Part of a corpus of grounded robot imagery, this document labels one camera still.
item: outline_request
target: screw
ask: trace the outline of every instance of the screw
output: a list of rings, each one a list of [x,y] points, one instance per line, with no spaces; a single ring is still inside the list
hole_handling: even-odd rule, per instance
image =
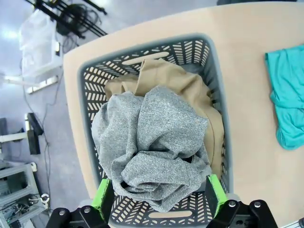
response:
[[[255,207],[256,208],[259,208],[261,206],[261,203],[260,202],[255,202]]]
[[[85,213],[89,213],[90,211],[91,211],[90,208],[85,208],[85,210],[84,210]]]
[[[236,203],[235,201],[230,201],[228,205],[233,208],[236,206]]]

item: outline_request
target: green tape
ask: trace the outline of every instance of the green tape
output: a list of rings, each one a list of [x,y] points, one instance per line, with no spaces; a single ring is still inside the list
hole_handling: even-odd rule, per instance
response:
[[[218,203],[217,203],[217,208],[216,208],[216,212],[215,212],[215,216],[218,214],[219,209],[223,206],[223,204],[228,200],[227,196],[222,188],[222,185],[219,182],[218,177],[215,174],[212,174],[210,176],[207,176],[207,178],[209,178],[210,183],[213,187],[213,190],[217,196],[218,199]]]
[[[93,202],[91,204],[91,206],[97,210],[99,210],[99,213],[102,217],[103,220],[105,220],[104,218],[104,215],[101,211],[101,208],[102,208],[102,205],[103,205],[103,202],[104,202],[104,199],[105,199],[105,194],[106,194],[106,191],[109,187],[109,184],[110,184],[110,180],[109,179],[102,179],[99,187],[98,187],[98,190],[97,190],[97,193],[93,199]]]

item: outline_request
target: gray plastic basket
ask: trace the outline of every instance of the gray plastic basket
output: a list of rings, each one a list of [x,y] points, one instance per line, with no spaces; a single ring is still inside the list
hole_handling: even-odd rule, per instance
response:
[[[139,74],[140,63],[123,65],[131,60],[155,53],[168,52],[162,59],[184,65],[196,63],[202,66],[202,79],[210,88],[212,103],[223,117],[225,140],[223,144],[222,176],[220,182],[225,192],[233,191],[232,157],[229,135],[229,122],[224,96],[224,87],[219,68],[219,61],[212,40],[203,34],[190,34],[155,42],[137,45],[108,55],[100,56],[82,65],[78,71],[78,86],[82,117],[85,122],[86,139],[92,165],[94,180],[99,185],[106,174],[100,166],[98,154],[91,135],[91,124],[95,114],[106,102],[105,84],[124,74]],[[181,200],[171,211],[191,211],[191,215],[179,218],[150,218],[149,214],[155,212],[147,202],[134,201],[128,197],[117,196],[110,216],[110,224],[115,227],[165,227],[165,226],[202,226],[211,221],[212,216],[204,192],[195,192]]]

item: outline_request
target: clothing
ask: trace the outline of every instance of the clothing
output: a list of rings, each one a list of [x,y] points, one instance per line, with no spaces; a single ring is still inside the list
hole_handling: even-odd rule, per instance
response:
[[[161,59],[145,60],[138,77],[128,74],[115,78],[106,84],[105,93],[107,99],[113,94],[125,91],[131,91],[136,96],[145,96],[158,85],[171,89],[180,95],[197,115],[208,118],[204,144],[212,173],[220,178],[224,127],[220,113],[212,106],[210,90],[201,76],[186,72],[182,67]]]
[[[265,55],[271,100],[278,119],[277,140],[287,150],[304,144],[304,45]]]
[[[145,97],[111,96],[93,120],[92,136],[117,194],[166,212],[211,174],[207,124],[180,96],[157,86]]]

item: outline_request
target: gray floor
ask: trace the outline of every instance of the gray floor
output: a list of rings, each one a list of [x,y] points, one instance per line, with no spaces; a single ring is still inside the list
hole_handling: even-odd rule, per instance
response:
[[[215,6],[216,0],[97,0],[108,12],[101,15],[101,28],[108,33],[162,16]],[[31,14],[32,7],[24,0],[0,1],[0,76],[20,74],[21,51],[19,50],[18,29]],[[79,44],[96,39],[86,34]],[[28,101],[39,116],[43,118],[46,104],[54,101],[57,85],[27,96]],[[9,133],[24,127],[24,114],[30,112],[19,85],[0,84],[0,118],[6,118]],[[60,84],[57,102],[49,107],[44,124],[49,141],[51,158],[51,207],[65,207],[75,210],[79,202],[88,198],[88,193],[80,171],[76,149],[67,109],[64,80]],[[44,160],[44,138],[40,136],[40,155],[30,155],[26,140],[8,143],[3,147],[5,159],[23,162],[36,162],[38,183],[42,193],[48,192]],[[36,227],[44,227],[46,216],[35,218]]]

